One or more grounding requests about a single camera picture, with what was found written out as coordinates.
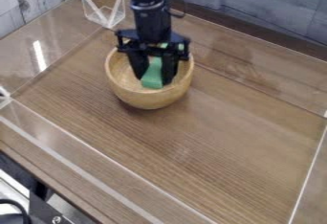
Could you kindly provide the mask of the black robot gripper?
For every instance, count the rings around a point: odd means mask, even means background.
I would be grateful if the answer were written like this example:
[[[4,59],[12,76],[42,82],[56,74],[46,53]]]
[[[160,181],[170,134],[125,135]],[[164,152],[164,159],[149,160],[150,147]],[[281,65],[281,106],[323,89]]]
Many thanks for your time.
[[[148,67],[148,56],[162,57],[162,84],[168,85],[177,73],[178,59],[189,59],[191,40],[172,31],[170,11],[165,1],[152,6],[130,3],[133,28],[117,30],[117,50],[128,55],[133,74],[141,79]]]

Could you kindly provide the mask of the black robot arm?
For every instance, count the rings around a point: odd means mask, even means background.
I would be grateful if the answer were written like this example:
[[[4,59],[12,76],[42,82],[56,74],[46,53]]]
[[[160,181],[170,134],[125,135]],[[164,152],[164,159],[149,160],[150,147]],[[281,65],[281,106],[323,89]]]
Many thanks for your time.
[[[149,57],[161,60],[161,84],[168,85],[180,60],[189,60],[191,40],[172,31],[170,17],[182,18],[169,10],[169,0],[130,0],[133,29],[117,30],[117,51],[128,56],[133,75],[142,79],[149,70]]]

